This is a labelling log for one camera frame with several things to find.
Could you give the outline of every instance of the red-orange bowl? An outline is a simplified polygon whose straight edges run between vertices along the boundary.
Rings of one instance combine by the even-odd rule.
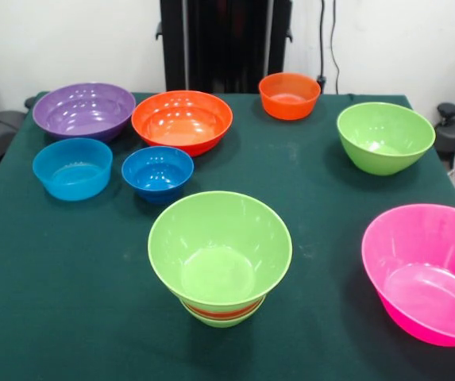
[[[176,147],[190,156],[217,145],[232,122],[233,111],[227,103],[192,90],[153,95],[132,114],[132,126],[146,143]]]
[[[264,110],[272,117],[294,121],[314,109],[321,87],[312,78],[297,73],[276,73],[259,82]]]

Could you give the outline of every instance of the plastic bowl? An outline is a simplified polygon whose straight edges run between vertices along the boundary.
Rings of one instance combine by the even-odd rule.
[[[264,110],[272,117],[294,121],[314,109],[321,87],[312,78],[296,73],[276,73],[259,82]]]
[[[201,314],[197,314],[186,303],[184,303],[183,300],[180,300],[180,301],[181,301],[181,304],[183,305],[183,307],[185,307],[185,310],[187,310],[190,313],[190,315],[192,315],[194,318],[202,321],[204,324],[209,325],[214,328],[229,328],[229,327],[235,326],[237,324],[240,324],[242,321],[245,321],[246,319],[248,319],[252,315],[254,315],[256,313],[256,311],[258,309],[260,309],[260,306],[262,306],[264,298],[262,298],[259,301],[259,304],[257,304],[253,309],[251,309],[247,314],[243,314],[240,317],[235,317],[235,318],[226,319],[226,320],[212,319],[212,318],[202,316]]]
[[[261,301],[278,284],[292,244],[264,203],[211,191],[182,198],[156,219],[148,255],[160,280],[188,306],[227,314]]]
[[[409,205],[367,228],[364,268],[391,318],[427,343],[455,346],[455,209]]]
[[[129,120],[132,94],[106,83],[80,83],[46,94],[33,108],[33,119],[56,139],[114,139]]]
[[[183,195],[194,172],[194,161],[173,147],[149,147],[135,151],[121,167],[123,179],[146,201],[172,202]]]
[[[217,145],[232,122],[233,112],[227,103],[189,90],[153,95],[132,115],[132,125],[146,143],[180,148],[190,156]]]
[[[113,153],[101,141],[77,137],[50,144],[33,160],[33,173],[52,196],[78,201],[109,182]]]
[[[360,103],[337,119],[341,143],[353,163],[373,175],[393,175],[434,144],[434,127],[421,115],[391,103]]]

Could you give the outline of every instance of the green bowl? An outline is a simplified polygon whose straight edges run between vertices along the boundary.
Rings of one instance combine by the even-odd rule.
[[[435,141],[434,127],[421,115],[391,103],[360,103],[337,119],[341,144],[361,170],[393,175],[414,164]]]
[[[264,203],[244,194],[211,191],[169,206],[148,239],[149,261],[183,302],[211,313],[241,310],[283,278],[291,235]]]

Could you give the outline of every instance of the light blue bowl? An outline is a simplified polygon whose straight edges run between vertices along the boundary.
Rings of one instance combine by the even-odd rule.
[[[33,173],[52,196],[79,201],[100,193],[109,182],[113,153],[104,143],[82,137],[50,144],[33,160]]]
[[[135,151],[121,168],[123,179],[152,204],[166,204],[181,197],[193,172],[194,161],[186,152],[163,146]]]

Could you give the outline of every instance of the purple bowl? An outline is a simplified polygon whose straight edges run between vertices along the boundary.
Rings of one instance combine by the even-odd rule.
[[[80,83],[54,90],[33,107],[33,119],[56,139],[89,137],[109,141],[135,109],[132,94],[106,83]]]

